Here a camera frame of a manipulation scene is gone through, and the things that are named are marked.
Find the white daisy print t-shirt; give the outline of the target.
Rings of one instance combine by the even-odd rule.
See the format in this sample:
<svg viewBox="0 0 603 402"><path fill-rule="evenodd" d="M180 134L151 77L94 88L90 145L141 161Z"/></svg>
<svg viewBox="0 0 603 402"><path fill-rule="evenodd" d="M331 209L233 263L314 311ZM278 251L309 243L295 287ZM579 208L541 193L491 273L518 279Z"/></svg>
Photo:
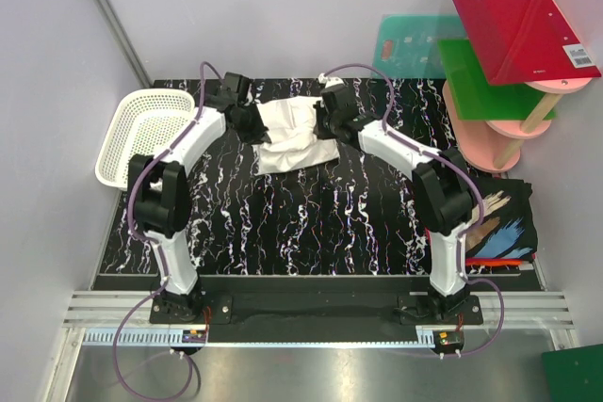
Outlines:
<svg viewBox="0 0 603 402"><path fill-rule="evenodd" d="M268 141L254 145L257 175L286 173L339 158L334 139L319 139L314 129L318 97L296 96L258 105Z"/></svg>

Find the black printed t-shirt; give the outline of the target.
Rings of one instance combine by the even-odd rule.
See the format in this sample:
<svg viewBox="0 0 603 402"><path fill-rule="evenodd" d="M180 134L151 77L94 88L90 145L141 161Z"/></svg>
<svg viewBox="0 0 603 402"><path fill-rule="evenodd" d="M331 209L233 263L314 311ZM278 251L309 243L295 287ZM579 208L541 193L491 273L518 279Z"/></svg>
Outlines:
<svg viewBox="0 0 603 402"><path fill-rule="evenodd" d="M476 177L484 207L482 223L466 236L467 260L532 262L538 249L530 197L532 184L523 180Z"/></svg>

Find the red t-shirt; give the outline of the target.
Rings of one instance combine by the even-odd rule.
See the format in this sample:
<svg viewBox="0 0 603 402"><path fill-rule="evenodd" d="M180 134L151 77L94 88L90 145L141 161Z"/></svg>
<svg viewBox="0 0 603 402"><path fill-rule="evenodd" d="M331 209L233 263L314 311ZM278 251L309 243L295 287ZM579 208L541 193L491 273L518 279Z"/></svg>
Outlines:
<svg viewBox="0 0 603 402"><path fill-rule="evenodd" d="M466 266L504 267L530 263L535 252L523 227L509 224L488 233L475 230L466 237Z"/></svg>

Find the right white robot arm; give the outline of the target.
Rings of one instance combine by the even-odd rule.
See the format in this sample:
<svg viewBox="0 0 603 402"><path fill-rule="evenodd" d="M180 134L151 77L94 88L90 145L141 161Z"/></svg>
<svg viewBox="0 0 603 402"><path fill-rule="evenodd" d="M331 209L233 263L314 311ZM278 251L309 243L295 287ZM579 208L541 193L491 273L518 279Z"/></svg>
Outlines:
<svg viewBox="0 0 603 402"><path fill-rule="evenodd" d="M377 157L411 181L432 257L430 288L417 314L443 320L459 311L469 296L465 236L473 209L483 207L463 157L454 149L443 152L425 146L372 113L362 114L341 79L322 76L319 83L320 100L314 104L318 138L333 138Z"/></svg>

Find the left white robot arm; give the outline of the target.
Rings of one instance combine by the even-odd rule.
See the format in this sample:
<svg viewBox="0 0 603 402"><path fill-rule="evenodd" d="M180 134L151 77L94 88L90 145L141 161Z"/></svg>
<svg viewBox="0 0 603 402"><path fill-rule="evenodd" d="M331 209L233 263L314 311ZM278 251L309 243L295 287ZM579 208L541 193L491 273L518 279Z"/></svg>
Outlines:
<svg viewBox="0 0 603 402"><path fill-rule="evenodd" d="M228 72L215 91L200 92L192 118L158 156L138 153L129 161L128 226L155 252L161 281L153 299L161 312L193 316L204 306L185 233L192 210L187 174L229 128L248 144L267 136L258 107L248 100L251 84L250 78Z"/></svg>

